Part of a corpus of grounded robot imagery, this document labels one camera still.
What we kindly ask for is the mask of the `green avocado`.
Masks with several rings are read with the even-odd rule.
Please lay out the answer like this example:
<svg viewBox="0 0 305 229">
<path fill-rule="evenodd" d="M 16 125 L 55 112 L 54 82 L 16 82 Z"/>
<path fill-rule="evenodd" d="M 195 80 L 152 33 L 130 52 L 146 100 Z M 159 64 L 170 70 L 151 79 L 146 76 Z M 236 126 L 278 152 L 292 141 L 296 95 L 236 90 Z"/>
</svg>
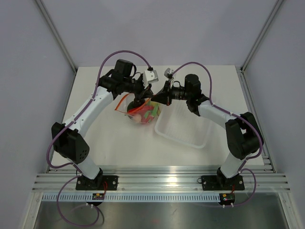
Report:
<svg viewBox="0 0 305 229">
<path fill-rule="evenodd" d="M 134 115 L 137 109 L 138 109 L 138 105 L 134 101 L 132 101 L 127 106 L 127 114 Z"/>
</svg>

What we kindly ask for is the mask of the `clear zip bag orange zipper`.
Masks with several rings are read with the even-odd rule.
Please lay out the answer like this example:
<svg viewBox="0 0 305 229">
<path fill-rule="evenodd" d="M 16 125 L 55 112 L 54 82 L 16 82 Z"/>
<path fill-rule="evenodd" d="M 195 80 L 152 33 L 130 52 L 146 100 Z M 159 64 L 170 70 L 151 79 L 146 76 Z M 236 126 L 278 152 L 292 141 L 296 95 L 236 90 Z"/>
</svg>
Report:
<svg viewBox="0 0 305 229">
<path fill-rule="evenodd" d="M 134 94 L 124 95 L 116 105 L 115 111 L 128 117 L 135 124 L 146 125 L 158 119 L 162 111 L 159 103 L 146 98 L 140 105 L 135 105 L 134 99 Z"/>
</svg>

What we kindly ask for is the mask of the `red dragon fruit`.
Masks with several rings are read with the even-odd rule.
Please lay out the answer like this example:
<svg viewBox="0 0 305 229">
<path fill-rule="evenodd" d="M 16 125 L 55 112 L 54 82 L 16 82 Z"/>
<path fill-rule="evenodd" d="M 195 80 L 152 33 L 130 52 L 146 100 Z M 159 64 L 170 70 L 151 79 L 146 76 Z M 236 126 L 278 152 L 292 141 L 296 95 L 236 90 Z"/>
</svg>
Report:
<svg viewBox="0 0 305 229">
<path fill-rule="evenodd" d="M 157 118 L 161 113 L 161 105 L 157 102 L 148 101 L 136 114 L 142 116 L 142 121 L 140 124 L 151 123 L 155 118 Z"/>
</svg>

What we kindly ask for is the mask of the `pink peach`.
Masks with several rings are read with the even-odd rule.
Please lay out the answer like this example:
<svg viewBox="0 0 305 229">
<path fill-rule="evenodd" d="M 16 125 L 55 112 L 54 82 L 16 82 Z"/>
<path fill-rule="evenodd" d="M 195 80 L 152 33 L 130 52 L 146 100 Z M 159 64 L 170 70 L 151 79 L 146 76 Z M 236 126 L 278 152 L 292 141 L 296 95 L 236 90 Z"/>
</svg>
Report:
<svg viewBox="0 0 305 229">
<path fill-rule="evenodd" d="M 132 119 L 134 122 L 140 123 L 142 121 L 142 116 L 140 114 L 135 114 Z"/>
</svg>

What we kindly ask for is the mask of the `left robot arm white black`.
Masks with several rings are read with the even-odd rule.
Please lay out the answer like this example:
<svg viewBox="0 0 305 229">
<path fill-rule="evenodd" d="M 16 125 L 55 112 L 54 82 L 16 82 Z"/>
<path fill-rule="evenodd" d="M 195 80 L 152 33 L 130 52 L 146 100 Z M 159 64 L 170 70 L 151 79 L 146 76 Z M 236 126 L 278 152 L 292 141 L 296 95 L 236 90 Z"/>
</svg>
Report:
<svg viewBox="0 0 305 229">
<path fill-rule="evenodd" d="M 144 85 L 143 76 L 133 78 L 135 71 L 132 62 L 117 60 L 115 67 L 105 75 L 98 74 L 92 95 L 79 110 L 64 123 L 55 122 L 51 127 L 52 142 L 48 149 L 59 153 L 80 173 L 77 190 L 106 187 L 103 170 L 89 157 L 90 147 L 84 139 L 98 115 L 122 93 L 132 93 L 142 100 L 152 96 L 149 86 Z"/>
</svg>

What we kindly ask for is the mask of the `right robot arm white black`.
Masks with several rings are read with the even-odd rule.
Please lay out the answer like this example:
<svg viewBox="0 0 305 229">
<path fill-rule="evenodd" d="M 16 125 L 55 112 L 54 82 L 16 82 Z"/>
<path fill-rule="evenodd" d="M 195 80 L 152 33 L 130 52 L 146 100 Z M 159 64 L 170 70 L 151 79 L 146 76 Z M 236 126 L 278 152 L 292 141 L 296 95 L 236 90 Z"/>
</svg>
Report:
<svg viewBox="0 0 305 229">
<path fill-rule="evenodd" d="M 240 173 L 246 162 L 261 155 L 264 141 L 254 115 L 250 112 L 236 115 L 214 104 L 202 93 L 197 75 L 186 75 L 184 85 L 178 87 L 167 80 L 151 100 L 167 106 L 173 100 L 184 100 L 191 113 L 207 118 L 225 130 L 229 149 L 227 159 L 217 169 L 212 181 L 202 180 L 202 186 L 229 190 L 241 181 Z"/>
</svg>

